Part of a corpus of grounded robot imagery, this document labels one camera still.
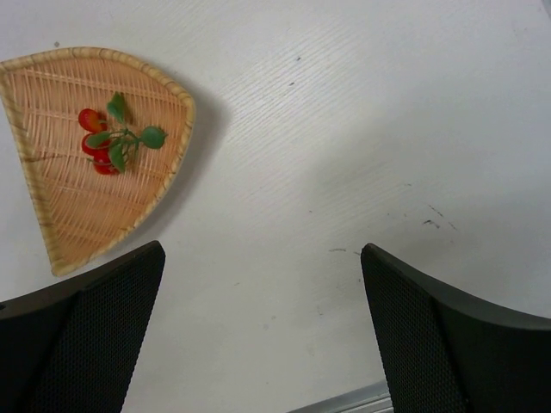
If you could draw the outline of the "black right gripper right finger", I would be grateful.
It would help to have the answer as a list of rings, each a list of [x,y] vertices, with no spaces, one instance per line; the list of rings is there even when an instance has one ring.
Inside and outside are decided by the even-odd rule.
[[[477,298],[372,243],[362,274],[396,412],[548,412],[550,321]]]

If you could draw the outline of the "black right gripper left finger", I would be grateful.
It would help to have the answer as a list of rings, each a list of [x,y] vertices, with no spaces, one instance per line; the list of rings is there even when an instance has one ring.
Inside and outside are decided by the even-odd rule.
[[[3,412],[120,412],[165,264],[152,241],[1,304]]]

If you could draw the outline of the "red cherry cluster with leaves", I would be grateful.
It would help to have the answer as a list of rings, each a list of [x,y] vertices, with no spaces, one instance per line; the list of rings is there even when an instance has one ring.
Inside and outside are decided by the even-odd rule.
[[[106,105],[107,114],[115,120],[109,125],[106,117],[92,108],[82,109],[78,124],[87,132],[81,139],[81,150],[87,155],[96,173],[113,176],[124,173],[141,146],[160,150],[168,134],[159,126],[147,126],[135,133],[127,123],[129,109],[122,93],[115,92]]]

